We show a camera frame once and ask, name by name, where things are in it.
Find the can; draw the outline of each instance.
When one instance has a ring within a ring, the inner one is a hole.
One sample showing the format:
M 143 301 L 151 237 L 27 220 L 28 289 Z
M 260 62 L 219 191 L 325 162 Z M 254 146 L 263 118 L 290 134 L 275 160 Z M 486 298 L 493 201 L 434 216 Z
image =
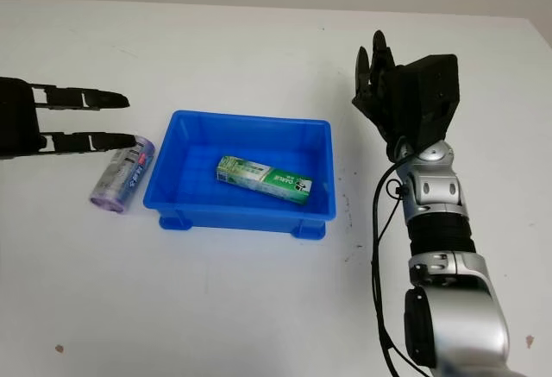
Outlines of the can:
M 149 163 L 154 158 L 152 142 L 135 135 L 136 145 L 117 150 L 90 195 L 101 209 L 123 213 L 135 193 Z

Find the black cable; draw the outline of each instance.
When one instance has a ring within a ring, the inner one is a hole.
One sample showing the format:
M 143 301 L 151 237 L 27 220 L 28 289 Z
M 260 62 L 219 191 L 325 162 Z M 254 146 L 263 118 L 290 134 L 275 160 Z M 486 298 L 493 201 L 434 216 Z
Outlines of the black cable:
M 389 368 L 389 372 L 391 373 L 392 377 L 399 377 L 397 370 L 395 369 L 395 366 L 393 365 L 391 356 L 389 354 L 389 350 L 393 349 L 397 354 L 412 368 L 414 368 L 416 371 L 418 371 L 421 375 L 424 377 L 429 377 L 423 370 L 418 368 L 416 364 L 414 364 L 412 361 L 410 361 L 403 353 L 400 352 L 400 350 L 397 348 L 389 334 L 387 333 L 385 320 L 383 316 L 383 301 L 381 299 L 381 281 L 380 281 L 380 242 L 381 238 L 387 231 L 387 228 L 389 227 L 389 224 L 391 223 L 391 220 L 398 208 L 398 205 L 401 200 L 400 195 L 400 187 L 402 186 L 400 181 L 397 179 L 391 179 L 386 183 L 386 192 L 391 198 L 395 198 L 397 202 L 395 203 L 391 214 L 387 218 L 386 224 L 384 228 L 379 232 L 378 228 L 378 204 L 380 203 L 380 194 L 381 189 L 383 188 L 384 183 L 386 182 L 387 178 L 399 167 L 401 167 L 406 161 L 408 161 L 411 158 L 411 156 L 404 157 L 403 159 L 397 161 L 394 163 L 391 167 L 389 167 L 386 172 L 383 174 L 381 179 L 379 180 L 376 191 L 373 195 L 373 204 L 372 204 L 372 228 L 373 228 L 373 252 L 372 252 L 372 296 L 373 296 L 373 303 L 376 310 L 376 318 L 378 321 L 378 332 L 379 332 L 379 344 L 381 345 L 381 349 L 383 351 L 384 359 L 386 360 L 386 365 Z M 389 192 L 389 185 L 393 182 L 398 183 L 398 195 L 392 195 Z

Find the silver robot arm segment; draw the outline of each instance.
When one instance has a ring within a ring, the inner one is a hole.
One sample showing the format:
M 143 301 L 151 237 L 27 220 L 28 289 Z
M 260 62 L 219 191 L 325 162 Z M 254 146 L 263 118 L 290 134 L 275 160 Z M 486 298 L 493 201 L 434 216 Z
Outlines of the silver robot arm segment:
M 411 153 L 403 145 L 397 160 Z M 397 171 L 415 286 L 405 298 L 408 353 L 439 377 L 520 377 L 506 366 L 506 321 L 485 259 L 470 238 L 453 158 L 453 149 L 439 141 Z

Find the robotic hand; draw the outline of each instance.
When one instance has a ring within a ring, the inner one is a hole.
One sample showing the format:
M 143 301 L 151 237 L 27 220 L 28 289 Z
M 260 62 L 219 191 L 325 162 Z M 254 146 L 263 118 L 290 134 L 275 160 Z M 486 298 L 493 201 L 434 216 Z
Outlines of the robotic hand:
M 33 90 L 44 91 L 46 103 L 36 103 Z M 114 92 L 85 88 L 58 88 L 0 77 L 0 160 L 22 155 L 69 154 L 129 148 L 135 137 L 119 133 L 41 133 L 36 108 L 50 110 L 101 110 L 125 108 L 128 99 Z M 47 137 L 53 149 L 47 147 Z
M 353 104 L 376 125 L 395 163 L 374 198 L 373 295 L 379 339 L 391 374 L 398 376 L 389 356 L 397 348 L 386 332 L 380 301 L 377 229 L 381 186 L 397 170 L 414 285 L 405 296 L 408 355 L 435 376 L 523 377 L 506 366 L 505 318 L 485 260 L 470 237 L 466 201 L 452 169 L 454 152 L 444 141 L 459 101 L 454 55 L 430 55 L 395 66 L 380 31 L 373 37 L 371 67 L 366 49 L 359 50 Z

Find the can label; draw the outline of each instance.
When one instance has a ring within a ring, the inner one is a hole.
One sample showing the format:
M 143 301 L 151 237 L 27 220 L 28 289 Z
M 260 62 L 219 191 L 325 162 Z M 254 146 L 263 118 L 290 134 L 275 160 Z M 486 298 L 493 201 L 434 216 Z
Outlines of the can label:
M 153 145 L 142 140 L 136 137 L 134 147 L 115 152 L 92 191 L 91 198 L 108 199 L 121 205 L 127 203 L 154 154 Z

